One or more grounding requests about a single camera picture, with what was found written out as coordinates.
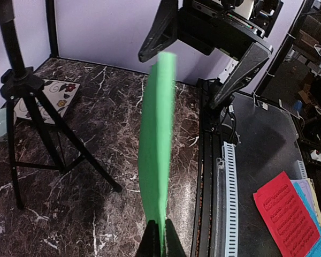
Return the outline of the green sheet music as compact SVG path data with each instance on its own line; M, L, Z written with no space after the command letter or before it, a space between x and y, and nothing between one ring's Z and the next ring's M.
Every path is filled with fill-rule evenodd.
M175 105L176 55L158 54L143 92L139 137L139 186L147 221L158 225L164 246Z

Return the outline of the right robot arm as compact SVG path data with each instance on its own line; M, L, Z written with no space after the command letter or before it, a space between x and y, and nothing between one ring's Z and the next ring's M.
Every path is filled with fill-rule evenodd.
M138 58L144 63L176 40L210 55L218 49L237 61L224 82L213 83L210 108L245 88L270 58L266 42L282 1L161 1Z

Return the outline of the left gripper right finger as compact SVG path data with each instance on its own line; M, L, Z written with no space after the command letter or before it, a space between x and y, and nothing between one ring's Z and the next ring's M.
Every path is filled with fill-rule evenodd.
M167 257L186 257L178 234L170 219L165 221L165 254Z

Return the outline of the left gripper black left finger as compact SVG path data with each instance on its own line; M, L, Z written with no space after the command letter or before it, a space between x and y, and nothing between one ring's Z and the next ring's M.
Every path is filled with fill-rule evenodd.
M144 230L139 248L136 251L136 257L160 257L161 246L159 239L158 224L150 220Z

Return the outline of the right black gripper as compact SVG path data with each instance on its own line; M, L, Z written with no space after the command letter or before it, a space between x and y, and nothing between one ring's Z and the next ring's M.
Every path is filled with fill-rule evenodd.
M245 88L268 61L272 49L264 37L264 29L216 1L183 1L178 10L178 1L161 0L138 58L145 63L177 39L207 56L214 49L242 56L223 84L217 78L210 85L208 106L215 109Z

